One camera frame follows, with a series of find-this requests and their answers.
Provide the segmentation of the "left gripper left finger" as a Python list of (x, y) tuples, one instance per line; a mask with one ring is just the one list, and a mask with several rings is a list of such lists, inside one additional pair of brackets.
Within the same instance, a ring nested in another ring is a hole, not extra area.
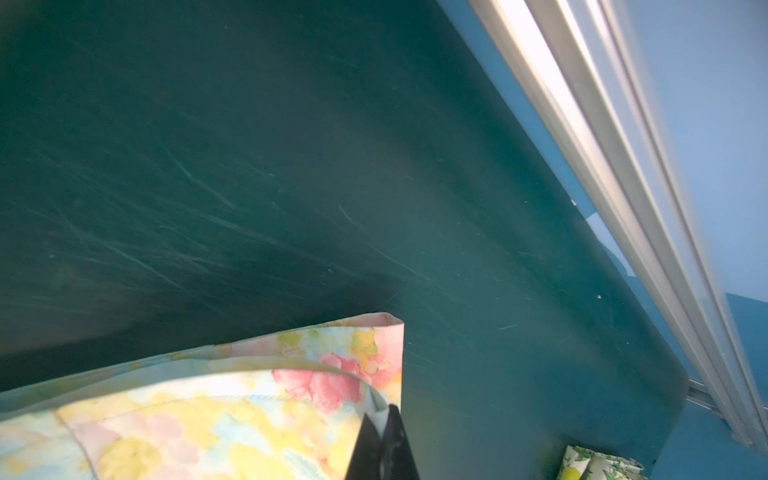
[(349, 461), (346, 480), (381, 480), (383, 442), (373, 421), (363, 418)]

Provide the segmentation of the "pink floral skirt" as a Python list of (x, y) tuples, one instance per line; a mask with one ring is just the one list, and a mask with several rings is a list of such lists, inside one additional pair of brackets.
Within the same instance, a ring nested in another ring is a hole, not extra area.
[(343, 479), (402, 395), (404, 323), (370, 313), (1, 396), (5, 479)]

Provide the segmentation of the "lemon print skirt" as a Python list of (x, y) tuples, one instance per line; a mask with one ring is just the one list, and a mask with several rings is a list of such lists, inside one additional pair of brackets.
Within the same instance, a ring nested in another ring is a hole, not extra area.
[(562, 459), (558, 480), (647, 480), (644, 467), (625, 459), (569, 445)]

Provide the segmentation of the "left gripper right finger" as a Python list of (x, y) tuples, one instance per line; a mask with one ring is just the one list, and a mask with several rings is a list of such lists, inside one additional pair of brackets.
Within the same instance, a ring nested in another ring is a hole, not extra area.
[(388, 407), (387, 422), (381, 434), (380, 478), (420, 479), (400, 410), (394, 404)]

